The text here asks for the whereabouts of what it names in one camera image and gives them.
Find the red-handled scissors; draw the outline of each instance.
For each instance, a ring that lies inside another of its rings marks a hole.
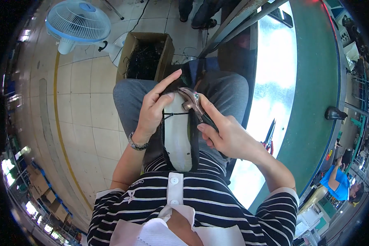
[[[276,126],[276,119],[273,119],[271,126],[269,127],[269,131],[268,134],[266,135],[266,139],[265,141],[262,143],[262,145],[264,145],[265,149],[271,154],[273,155],[273,141],[272,141],[272,136],[273,136],[273,132],[275,131],[275,126]]]

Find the white insole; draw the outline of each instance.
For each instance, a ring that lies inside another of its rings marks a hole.
[[[182,103],[184,103],[182,96],[175,93],[174,100],[164,108],[164,113],[187,113]],[[164,146],[177,171],[190,171],[192,168],[191,145],[187,128],[188,114],[173,115],[164,121]]]

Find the worker in blue shirt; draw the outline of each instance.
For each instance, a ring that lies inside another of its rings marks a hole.
[[[350,202],[359,202],[364,193],[364,184],[356,182],[351,185],[347,178],[347,175],[340,170],[340,167],[349,164],[351,161],[352,152],[346,150],[344,155],[338,158],[335,165],[332,165],[330,169],[325,173],[320,181],[320,184],[325,186],[329,193],[337,200]]]

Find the striped shirt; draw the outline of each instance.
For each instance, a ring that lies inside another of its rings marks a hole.
[[[161,157],[148,165],[145,172],[127,192],[111,189],[97,194],[88,245],[108,246],[120,219],[143,224],[158,217],[168,202],[170,171]],[[221,178],[224,169],[202,152],[197,172],[175,173],[183,174],[183,204],[196,211],[194,227],[237,225],[246,245],[292,244],[299,201],[293,189],[273,191],[253,215],[239,203]]]

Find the fan grille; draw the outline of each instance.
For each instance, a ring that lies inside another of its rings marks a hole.
[[[90,44],[108,37],[110,21],[100,9],[86,11],[80,0],[67,0],[54,6],[46,17],[48,33],[54,37],[74,44]]]

